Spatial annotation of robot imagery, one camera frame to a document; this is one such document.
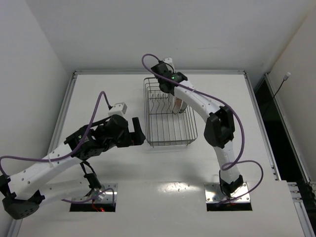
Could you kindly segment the orange sunburst plate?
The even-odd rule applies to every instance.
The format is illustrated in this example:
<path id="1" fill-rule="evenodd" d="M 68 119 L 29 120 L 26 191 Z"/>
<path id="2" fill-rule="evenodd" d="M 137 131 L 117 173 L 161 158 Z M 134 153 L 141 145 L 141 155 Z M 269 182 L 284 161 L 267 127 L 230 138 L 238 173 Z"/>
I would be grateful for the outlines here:
<path id="1" fill-rule="evenodd" d="M 172 99 L 172 105 L 171 105 L 171 111 L 173 114 L 181 114 L 183 112 L 182 105 L 183 101 L 175 96 L 171 96 Z"/>

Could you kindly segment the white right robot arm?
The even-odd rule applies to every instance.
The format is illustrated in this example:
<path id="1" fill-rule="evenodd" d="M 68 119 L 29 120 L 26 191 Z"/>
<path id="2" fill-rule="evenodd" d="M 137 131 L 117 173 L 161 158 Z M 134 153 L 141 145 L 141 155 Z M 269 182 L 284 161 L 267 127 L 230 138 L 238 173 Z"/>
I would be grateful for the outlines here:
<path id="1" fill-rule="evenodd" d="M 155 75 L 162 92 L 180 99 L 204 120 L 204 138 L 214 148 L 220 165 L 221 191 L 225 196 L 231 197 L 231 194 L 243 184 L 237 162 L 241 158 L 245 143 L 243 127 L 240 126 L 242 143 L 238 156 L 235 156 L 234 110 L 224 101 L 197 90 L 184 74 L 171 72 L 163 61 L 159 61 L 149 71 Z"/>

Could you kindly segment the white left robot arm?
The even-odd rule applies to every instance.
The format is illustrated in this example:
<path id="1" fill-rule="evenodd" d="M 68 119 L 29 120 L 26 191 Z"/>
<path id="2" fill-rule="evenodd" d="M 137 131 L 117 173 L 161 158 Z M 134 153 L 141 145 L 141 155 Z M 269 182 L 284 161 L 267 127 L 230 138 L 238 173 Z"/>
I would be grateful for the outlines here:
<path id="1" fill-rule="evenodd" d="M 91 157 L 97 157 L 113 147 L 140 146 L 145 141 L 138 117 L 132 119 L 134 130 L 128 129 L 128 121 L 112 115 L 81 127 L 71 134 L 54 151 L 35 164 L 14 175 L 0 177 L 0 191 L 4 195 L 4 210 L 15 220 L 34 214 L 40 206 L 56 199 L 67 199 L 74 191 L 90 194 L 102 189 L 95 172 L 84 174 L 70 188 L 66 184 L 48 185 L 53 178 L 74 165 L 84 165 Z"/>

